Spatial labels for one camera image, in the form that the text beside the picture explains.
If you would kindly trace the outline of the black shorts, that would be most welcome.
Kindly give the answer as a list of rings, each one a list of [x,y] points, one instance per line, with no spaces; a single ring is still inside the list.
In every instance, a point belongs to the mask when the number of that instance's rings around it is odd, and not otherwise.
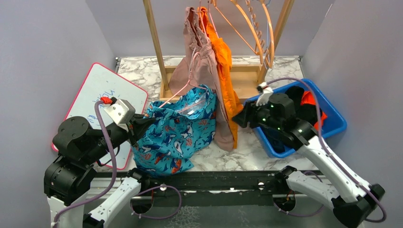
[[[294,106],[295,106],[295,111],[297,114],[297,117],[300,118],[301,117],[301,112],[300,112],[300,102],[301,102],[301,98],[303,93],[305,92],[305,90],[299,86],[292,86],[290,87],[285,94],[294,102]]]

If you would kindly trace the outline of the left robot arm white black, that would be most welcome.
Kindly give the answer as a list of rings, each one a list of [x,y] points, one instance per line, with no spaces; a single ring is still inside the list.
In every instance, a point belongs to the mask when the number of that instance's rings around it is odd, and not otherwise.
[[[84,212],[90,185],[96,176],[93,164],[107,154],[106,140],[110,139],[114,148],[125,142],[135,145],[152,123],[153,118],[135,114],[128,130],[112,123],[106,128],[107,136],[93,129],[82,116],[70,117],[59,126],[53,138],[58,158],[44,174],[44,192],[53,228],[107,228],[132,197],[148,192],[149,176],[134,168],[101,205],[89,213]]]

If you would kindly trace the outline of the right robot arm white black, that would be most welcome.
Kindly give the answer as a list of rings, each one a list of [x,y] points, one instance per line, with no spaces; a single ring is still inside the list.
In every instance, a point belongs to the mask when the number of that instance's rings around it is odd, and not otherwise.
[[[385,190],[370,184],[349,168],[326,144],[309,122],[296,116],[295,105],[284,93],[275,93],[266,105],[247,101],[232,119],[240,127],[276,130],[281,141],[308,158],[331,182],[324,184],[287,166],[276,174],[274,187],[280,193],[301,192],[333,211],[348,228],[358,227],[375,210]]]

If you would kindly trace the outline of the blue shark print shorts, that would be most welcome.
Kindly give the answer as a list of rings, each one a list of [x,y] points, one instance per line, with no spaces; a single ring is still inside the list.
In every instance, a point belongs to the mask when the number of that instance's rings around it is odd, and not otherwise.
[[[190,158],[213,141],[217,95],[206,85],[174,103],[153,101],[144,116],[155,122],[132,148],[136,167],[151,176],[178,174],[194,167]]]

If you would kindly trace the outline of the light blue wire hanger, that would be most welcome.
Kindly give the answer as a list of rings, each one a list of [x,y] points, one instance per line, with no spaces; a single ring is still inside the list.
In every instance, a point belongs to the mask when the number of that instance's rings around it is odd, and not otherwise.
[[[273,62],[274,62],[274,52],[275,52],[275,48],[274,48],[274,34],[273,34],[273,27],[272,27],[272,23],[271,23],[271,18],[270,18],[270,14],[267,8],[267,5],[265,3],[264,0],[260,0],[259,1],[264,12],[266,15],[266,42],[267,42],[267,46],[266,46],[266,56],[265,56],[265,68],[269,69],[272,68]]]

